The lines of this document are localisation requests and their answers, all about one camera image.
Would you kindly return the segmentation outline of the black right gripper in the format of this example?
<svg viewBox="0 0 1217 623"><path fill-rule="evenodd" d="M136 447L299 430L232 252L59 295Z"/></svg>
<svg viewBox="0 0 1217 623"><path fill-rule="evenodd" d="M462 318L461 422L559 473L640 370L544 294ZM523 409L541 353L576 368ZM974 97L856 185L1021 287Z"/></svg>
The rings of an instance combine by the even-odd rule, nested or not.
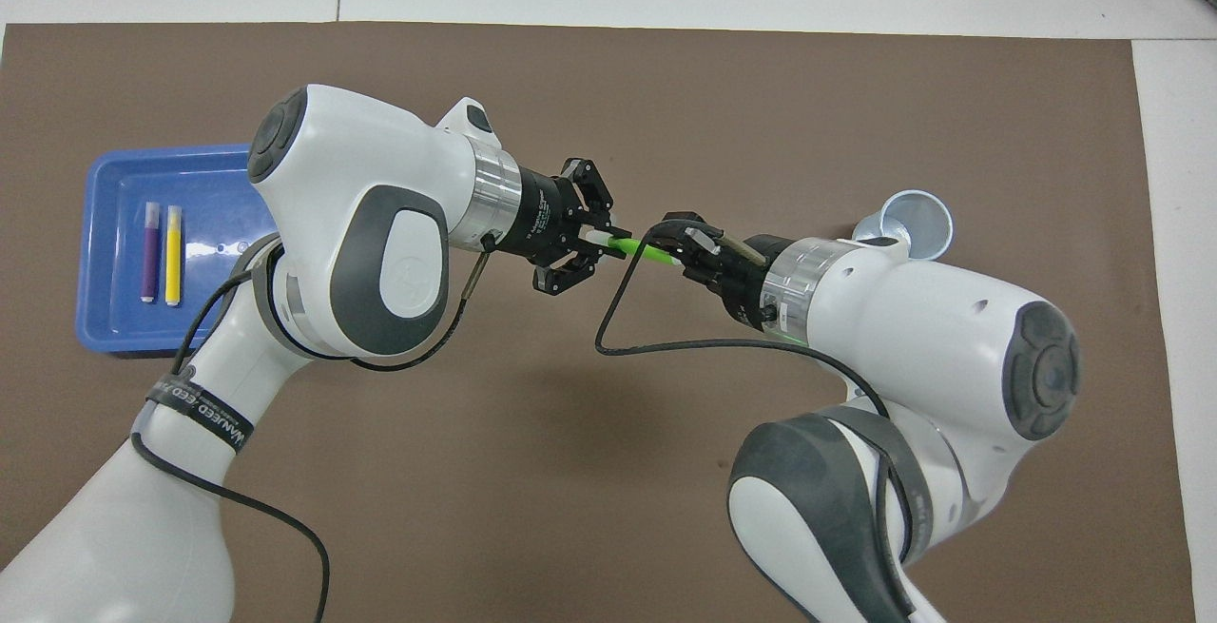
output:
<svg viewBox="0 0 1217 623"><path fill-rule="evenodd" d="M727 314L761 331L765 320L776 316L775 308L764 308L761 301L765 275L792 241L769 234L744 238L742 245L759 256L757 263L738 253L720 259L723 236L719 228L713 228L695 212L668 212L654 228L657 249L673 258L688 258L682 260L684 277L718 293Z"/></svg>

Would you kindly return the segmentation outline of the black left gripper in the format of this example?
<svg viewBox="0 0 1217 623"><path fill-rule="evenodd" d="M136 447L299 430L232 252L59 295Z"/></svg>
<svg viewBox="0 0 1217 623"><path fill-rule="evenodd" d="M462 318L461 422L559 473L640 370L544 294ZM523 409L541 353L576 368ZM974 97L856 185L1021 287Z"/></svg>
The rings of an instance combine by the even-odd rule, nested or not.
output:
<svg viewBox="0 0 1217 623"><path fill-rule="evenodd" d="M533 264L533 286L545 294L561 294L595 273L611 256L624 259L626 251L572 238L581 228L608 232L613 238L633 238L633 232L613 220L612 195L591 159L568 158L560 176L520 169L521 200L512 228L497 243L498 251L521 256Z"/></svg>

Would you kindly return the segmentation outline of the green marker pen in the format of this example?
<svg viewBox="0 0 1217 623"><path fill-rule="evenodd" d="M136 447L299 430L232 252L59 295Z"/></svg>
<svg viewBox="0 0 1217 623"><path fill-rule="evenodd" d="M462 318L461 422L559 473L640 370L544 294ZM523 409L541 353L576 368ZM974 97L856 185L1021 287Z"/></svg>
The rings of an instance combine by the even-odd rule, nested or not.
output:
<svg viewBox="0 0 1217 623"><path fill-rule="evenodd" d="M587 228L581 232L581 238L590 242L591 245L600 245L602 247L608 247L608 249L617 249L626 256L634 256L643 242L639 238L630 237L616 237L612 234L605 232L605 230L599 230L594 228ZM682 260L678 260L675 256L666 253L664 249L660 249L654 245L645 245L643 249L643 258L657 263L669 264L669 266L683 266Z"/></svg>

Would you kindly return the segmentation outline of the yellow marker pen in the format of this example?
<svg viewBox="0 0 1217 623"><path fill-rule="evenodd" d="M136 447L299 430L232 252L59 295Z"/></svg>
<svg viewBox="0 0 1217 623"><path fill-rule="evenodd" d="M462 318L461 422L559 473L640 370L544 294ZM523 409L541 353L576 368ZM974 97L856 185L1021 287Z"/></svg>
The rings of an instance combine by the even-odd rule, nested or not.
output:
<svg viewBox="0 0 1217 623"><path fill-rule="evenodd" d="M183 208L170 204L166 209L164 232L164 301L176 307L183 302Z"/></svg>

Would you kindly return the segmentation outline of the purple marker pen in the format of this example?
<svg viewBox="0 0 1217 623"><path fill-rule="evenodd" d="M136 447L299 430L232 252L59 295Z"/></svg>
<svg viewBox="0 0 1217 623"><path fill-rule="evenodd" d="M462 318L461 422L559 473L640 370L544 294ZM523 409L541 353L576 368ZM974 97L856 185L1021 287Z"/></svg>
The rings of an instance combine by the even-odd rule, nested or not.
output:
<svg viewBox="0 0 1217 623"><path fill-rule="evenodd" d="M139 297L144 303L155 303L158 294L161 215L162 206L148 200L145 203L144 240L141 241L141 284Z"/></svg>

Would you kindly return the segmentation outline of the translucent plastic cup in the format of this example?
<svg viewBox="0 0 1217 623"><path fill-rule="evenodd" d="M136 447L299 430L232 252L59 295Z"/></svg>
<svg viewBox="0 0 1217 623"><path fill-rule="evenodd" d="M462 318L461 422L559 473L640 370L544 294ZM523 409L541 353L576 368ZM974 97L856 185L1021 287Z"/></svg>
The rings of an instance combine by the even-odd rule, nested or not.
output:
<svg viewBox="0 0 1217 623"><path fill-rule="evenodd" d="M937 260L954 237L955 221L944 202L916 189L891 195L879 211L860 219L851 236L858 242L897 241L907 247L913 262Z"/></svg>

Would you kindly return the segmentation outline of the brown table mat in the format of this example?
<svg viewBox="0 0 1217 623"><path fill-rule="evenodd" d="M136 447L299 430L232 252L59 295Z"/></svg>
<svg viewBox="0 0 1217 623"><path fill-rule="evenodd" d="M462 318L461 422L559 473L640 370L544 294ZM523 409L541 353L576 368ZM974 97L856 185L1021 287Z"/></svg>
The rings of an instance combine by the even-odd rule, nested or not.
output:
<svg viewBox="0 0 1217 623"><path fill-rule="evenodd" d="M959 623L1187 623L1131 43L391 26L21 26L0 67L0 569L125 439L166 359L74 332L86 172L116 148L246 144L304 83L438 120L479 100L514 158L601 169L619 224L847 236L903 189L944 200L947 262L1056 303L1069 423L996 510L912 569ZM459 331L400 374L314 363L228 477L316 531L326 623L800 623L727 520L757 423L845 386L776 350L606 358L626 265L559 297L493 256Z"/></svg>

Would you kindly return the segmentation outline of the blue plastic tray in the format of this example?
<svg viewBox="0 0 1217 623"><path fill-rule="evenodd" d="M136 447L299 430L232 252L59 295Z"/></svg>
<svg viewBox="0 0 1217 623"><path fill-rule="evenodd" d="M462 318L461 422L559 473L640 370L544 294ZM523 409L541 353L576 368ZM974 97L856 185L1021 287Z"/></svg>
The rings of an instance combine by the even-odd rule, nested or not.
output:
<svg viewBox="0 0 1217 623"><path fill-rule="evenodd" d="M239 256L275 225L246 175L247 146L105 152L86 174L75 333L120 355L169 354ZM183 211L183 297L141 299L146 211Z"/></svg>

